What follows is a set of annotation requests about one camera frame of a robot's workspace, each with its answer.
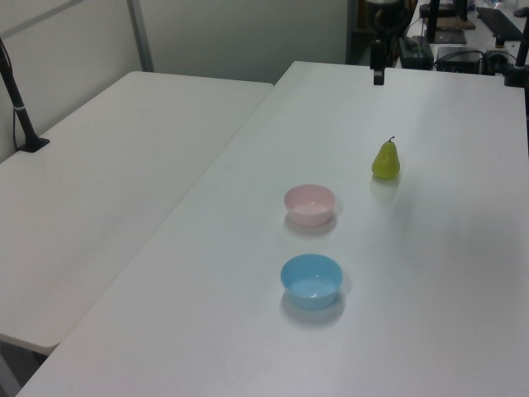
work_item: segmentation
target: pink bowl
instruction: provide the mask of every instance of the pink bowl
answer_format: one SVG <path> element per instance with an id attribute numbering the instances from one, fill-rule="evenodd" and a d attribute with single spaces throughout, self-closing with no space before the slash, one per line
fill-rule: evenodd
<path id="1" fill-rule="evenodd" d="M 284 196 L 288 216 L 299 226 L 315 227 L 327 222 L 332 215 L 334 194 L 319 184 L 302 184 Z"/>

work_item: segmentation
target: white wall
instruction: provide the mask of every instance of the white wall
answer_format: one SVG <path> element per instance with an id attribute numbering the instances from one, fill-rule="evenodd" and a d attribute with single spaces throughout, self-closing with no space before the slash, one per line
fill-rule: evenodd
<path id="1" fill-rule="evenodd" d="M 57 3 L 39 0 L 39 7 L 43 2 Z M 123 75 L 141 70 L 126 0 L 83 0 L 2 39 L 38 135 Z M 17 130 L 20 145 L 18 124 Z M 12 104 L 1 82 L 0 161 L 13 152 Z"/>
<path id="2" fill-rule="evenodd" d="M 141 0 L 156 72 L 275 84 L 295 60 L 345 63 L 348 0 Z"/>

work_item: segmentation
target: green pear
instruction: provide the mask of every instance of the green pear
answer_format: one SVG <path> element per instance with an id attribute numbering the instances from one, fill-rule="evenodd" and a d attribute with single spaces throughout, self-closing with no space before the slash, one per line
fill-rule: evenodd
<path id="1" fill-rule="evenodd" d="M 396 178 L 400 171 L 400 163 L 398 162 L 397 147 L 391 140 L 385 142 L 380 148 L 379 153 L 374 158 L 371 170 L 373 175 L 380 179 Z"/>

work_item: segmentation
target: table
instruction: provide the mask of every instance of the table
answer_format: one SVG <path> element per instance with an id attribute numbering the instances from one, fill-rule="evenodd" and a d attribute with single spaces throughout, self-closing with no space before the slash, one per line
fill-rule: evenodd
<path id="1" fill-rule="evenodd" d="M 419 7 L 422 4 L 428 4 L 428 0 L 419 0 L 417 3 L 417 7 L 415 9 L 415 12 L 413 13 L 412 18 L 412 25 L 410 26 L 407 36 L 420 36 L 422 33 L 422 26 L 421 22 L 422 19 L 419 19 Z M 513 16 L 513 12 L 517 10 L 518 8 L 522 7 L 529 7 L 529 2 L 527 0 L 505 0 L 502 2 L 488 2 L 486 0 L 476 0 L 476 7 L 487 7 L 487 8 L 497 8 L 498 10 L 501 10 L 506 17 L 508 17 L 514 25 L 520 31 L 523 31 L 523 27 L 526 23 L 526 18 L 517 18 Z M 468 11 L 468 18 L 470 21 L 472 21 L 475 25 L 475 29 L 465 30 L 465 37 L 467 40 L 467 44 L 461 45 L 461 44 L 431 44 L 431 51 L 434 55 L 434 60 L 437 59 L 437 50 L 440 46 L 449 46 L 449 47 L 461 47 L 461 46 L 467 46 L 467 47 L 475 47 L 478 50 L 481 50 L 483 52 L 487 50 L 493 50 L 494 44 L 496 42 L 496 39 L 493 37 L 493 33 L 491 30 L 487 27 L 487 25 L 484 24 L 483 21 L 481 21 L 478 18 L 478 12 L 477 11 Z M 426 24 L 424 26 L 424 33 L 423 35 L 426 35 Z M 518 54 L 518 48 L 520 47 L 519 41 L 506 41 L 505 42 L 505 50 L 508 50 L 509 54 L 516 58 Z"/>
<path id="2" fill-rule="evenodd" d="M 497 112 L 474 100 L 491 93 Z M 294 63 L 19 397 L 529 395 L 523 99 L 486 76 L 387 69 L 375 87 Z M 285 218 L 303 183 L 334 191 L 329 224 Z M 279 281 L 307 252 L 344 271 L 319 312 Z"/>
<path id="3" fill-rule="evenodd" d="M 0 166 L 0 340 L 49 354 L 270 84 L 135 72 Z"/>

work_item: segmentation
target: bowl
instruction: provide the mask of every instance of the bowl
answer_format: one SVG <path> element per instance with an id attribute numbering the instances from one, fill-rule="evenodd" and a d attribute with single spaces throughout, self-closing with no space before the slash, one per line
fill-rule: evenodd
<path id="1" fill-rule="evenodd" d="M 315 227 L 326 223 L 336 203 L 334 194 L 319 184 L 302 184 L 284 196 L 284 205 L 292 222 L 299 226 Z"/>
<path id="2" fill-rule="evenodd" d="M 281 282 L 288 299 L 308 310 L 331 305 L 338 296 L 342 280 L 340 266 L 324 255 L 295 256 L 281 270 Z"/>

